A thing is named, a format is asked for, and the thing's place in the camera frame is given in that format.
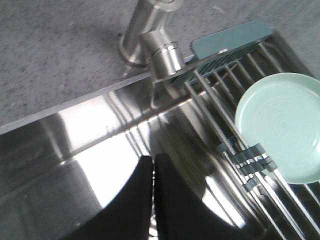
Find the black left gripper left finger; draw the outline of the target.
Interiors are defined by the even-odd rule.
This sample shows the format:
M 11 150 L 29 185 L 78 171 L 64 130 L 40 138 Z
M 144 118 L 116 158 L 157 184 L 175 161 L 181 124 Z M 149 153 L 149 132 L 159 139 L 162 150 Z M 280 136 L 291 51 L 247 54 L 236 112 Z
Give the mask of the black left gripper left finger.
M 147 240 L 152 213 L 152 158 L 142 155 L 113 200 L 65 240 Z

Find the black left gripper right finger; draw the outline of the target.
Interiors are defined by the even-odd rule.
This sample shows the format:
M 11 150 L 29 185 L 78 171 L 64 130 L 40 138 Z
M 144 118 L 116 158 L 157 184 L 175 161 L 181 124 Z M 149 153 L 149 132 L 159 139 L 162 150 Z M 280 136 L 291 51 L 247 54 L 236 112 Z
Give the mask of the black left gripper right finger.
M 160 240 L 246 240 L 248 234 L 212 212 L 185 183 L 171 158 L 154 160 L 154 209 Z

